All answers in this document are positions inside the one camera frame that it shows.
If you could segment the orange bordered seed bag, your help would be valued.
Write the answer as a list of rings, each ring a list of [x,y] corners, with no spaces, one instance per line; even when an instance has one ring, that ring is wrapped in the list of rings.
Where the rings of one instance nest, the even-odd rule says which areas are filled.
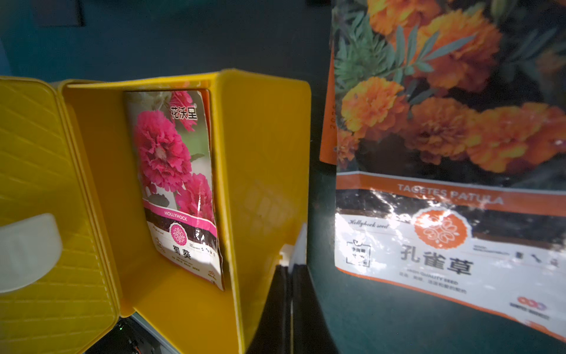
[[[330,67],[327,81],[327,94],[324,107],[324,119],[321,131],[319,159],[329,165],[337,162],[337,126],[335,113],[335,67],[334,49],[331,49]]]

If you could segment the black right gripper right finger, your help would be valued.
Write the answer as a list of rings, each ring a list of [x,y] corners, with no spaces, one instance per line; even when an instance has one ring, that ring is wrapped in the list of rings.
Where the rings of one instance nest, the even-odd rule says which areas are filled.
[[[292,286],[293,353],[337,354],[306,265],[293,267]]]

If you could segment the yellow drawer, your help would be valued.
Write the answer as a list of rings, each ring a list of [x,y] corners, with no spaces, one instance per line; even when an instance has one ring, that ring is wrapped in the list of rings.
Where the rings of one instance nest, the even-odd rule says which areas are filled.
[[[150,239],[125,91],[207,89],[225,289],[160,255]],[[244,353],[284,245],[307,222],[308,83],[226,69],[121,82],[67,80],[57,92],[118,313],[139,314],[181,353]]]
[[[120,288],[65,83],[1,79],[1,351],[84,353]]]

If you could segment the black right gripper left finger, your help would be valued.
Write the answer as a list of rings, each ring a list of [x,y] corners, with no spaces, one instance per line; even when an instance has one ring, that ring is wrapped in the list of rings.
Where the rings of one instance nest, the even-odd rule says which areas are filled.
[[[247,353],[291,353],[292,285],[288,267],[278,265],[259,326]]]

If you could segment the yellow bottom drawer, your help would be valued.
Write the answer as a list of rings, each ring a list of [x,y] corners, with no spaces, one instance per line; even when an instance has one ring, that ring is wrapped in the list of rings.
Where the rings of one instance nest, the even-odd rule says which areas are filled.
[[[150,239],[125,91],[207,89],[225,289],[160,255]],[[307,222],[308,83],[226,69],[121,82],[67,80],[57,92],[118,313],[139,314],[181,353],[244,353],[284,245]]]

